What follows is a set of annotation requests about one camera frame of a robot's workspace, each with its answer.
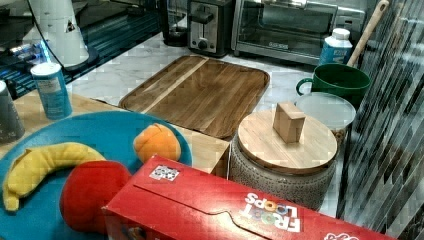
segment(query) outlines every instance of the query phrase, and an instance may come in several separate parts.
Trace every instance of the blue plate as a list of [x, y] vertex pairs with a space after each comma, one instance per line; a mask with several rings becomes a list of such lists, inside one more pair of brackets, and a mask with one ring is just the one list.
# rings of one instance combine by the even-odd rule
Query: blue plate
[[[153, 123], [174, 132], [181, 145], [180, 162], [191, 166], [188, 143], [165, 121], [140, 113], [107, 111], [63, 119], [23, 139], [0, 160], [1, 183], [13, 160], [25, 148], [71, 141], [96, 149], [108, 160], [121, 162], [134, 174], [142, 163], [133, 151], [133, 140]], [[0, 239], [107, 239], [101, 234], [76, 232], [63, 221], [59, 199], [71, 171], [72, 168], [48, 175], [30, 196], [20, 201], [20, 209], [14, 214], [5, 211], [1, 198]]]

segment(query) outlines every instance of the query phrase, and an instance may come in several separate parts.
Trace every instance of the yellow banana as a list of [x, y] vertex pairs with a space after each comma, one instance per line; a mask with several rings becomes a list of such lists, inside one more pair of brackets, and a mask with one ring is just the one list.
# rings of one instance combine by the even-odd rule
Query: yellow banana
[[99, 152], [75, 142], [26, 149], [12, 163], [3, 182], [6, 210], [17, 211], [19, 198], [29, 195], [47, 174], [61, 168], [102, 160], [105, 158]]

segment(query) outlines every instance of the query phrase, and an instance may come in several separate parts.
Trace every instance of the cardboard box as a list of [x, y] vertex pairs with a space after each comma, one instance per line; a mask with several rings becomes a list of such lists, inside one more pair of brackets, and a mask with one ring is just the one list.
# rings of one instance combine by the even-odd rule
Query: cardboard box
[[113, 240], [392, 239], [159, 156], [103, 212]]

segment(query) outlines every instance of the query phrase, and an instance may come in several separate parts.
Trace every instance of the green mug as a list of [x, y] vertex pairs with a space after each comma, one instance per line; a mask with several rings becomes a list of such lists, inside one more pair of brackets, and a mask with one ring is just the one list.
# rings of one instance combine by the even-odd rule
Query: green mug
[[326, 92], [339, 96], [358, 109], [371, 80], [356, 68], [330, 63], [316, 67], [313, 78], [305, 78], [297, 83], [296, 91], [299, 95], [305, 94], [300, 92], [300, 86], [306, 82], [312, 83], [311, 92]]

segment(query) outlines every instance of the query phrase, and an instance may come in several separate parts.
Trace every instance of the orange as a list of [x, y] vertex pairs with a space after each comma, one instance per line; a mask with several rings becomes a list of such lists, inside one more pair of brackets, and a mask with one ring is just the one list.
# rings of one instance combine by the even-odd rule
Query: orange
[[150, 125], [137, 135], [133, 145], [143, 163], [155, 154], [174, 161], [178, 161], [181, 156], [181, 146], [175, 134], [158, 123]]

